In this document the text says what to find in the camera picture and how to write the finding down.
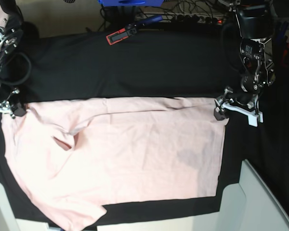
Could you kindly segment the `pink T-shirt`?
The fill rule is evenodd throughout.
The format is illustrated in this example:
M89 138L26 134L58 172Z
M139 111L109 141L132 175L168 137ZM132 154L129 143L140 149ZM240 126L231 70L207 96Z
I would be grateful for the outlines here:
M47 218L80 231L106 205L211 197L227 120L210 98L99 98L30 103L3 115L5 158Z

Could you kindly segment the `white power strip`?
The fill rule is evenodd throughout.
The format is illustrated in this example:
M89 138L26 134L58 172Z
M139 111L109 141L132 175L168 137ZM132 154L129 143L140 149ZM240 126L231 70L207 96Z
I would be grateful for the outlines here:
M137 20L146 19L150 16L161 15L161 22L165 23L200 23L200 24L214 24L222 25L226 21L223 15L211 15L201 13L174 13L174 12L140 12L136 16Z

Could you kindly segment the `orange black clamp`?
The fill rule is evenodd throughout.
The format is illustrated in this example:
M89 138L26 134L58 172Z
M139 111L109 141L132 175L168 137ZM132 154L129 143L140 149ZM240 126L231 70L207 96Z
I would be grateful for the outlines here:
M106 40L107 40L109 45L114 45L116 43L119 43L119 42L131 37L131 36L136 35L138 32L138 29L140 27L148 26L150 24L157 23L157 22L160 22L162 20L163 20L162 15L158 14L158 15L150 16L146 19L142 19L140 21L128 24L124 28L122 28L122 29L120 29L120 30L118 30L112 34L107 35Z

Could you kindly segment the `blue box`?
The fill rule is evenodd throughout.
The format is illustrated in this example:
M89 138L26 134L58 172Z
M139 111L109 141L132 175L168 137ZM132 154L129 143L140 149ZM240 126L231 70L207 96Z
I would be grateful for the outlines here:
M164 0L98 0L106 7L111 6L161 6Z

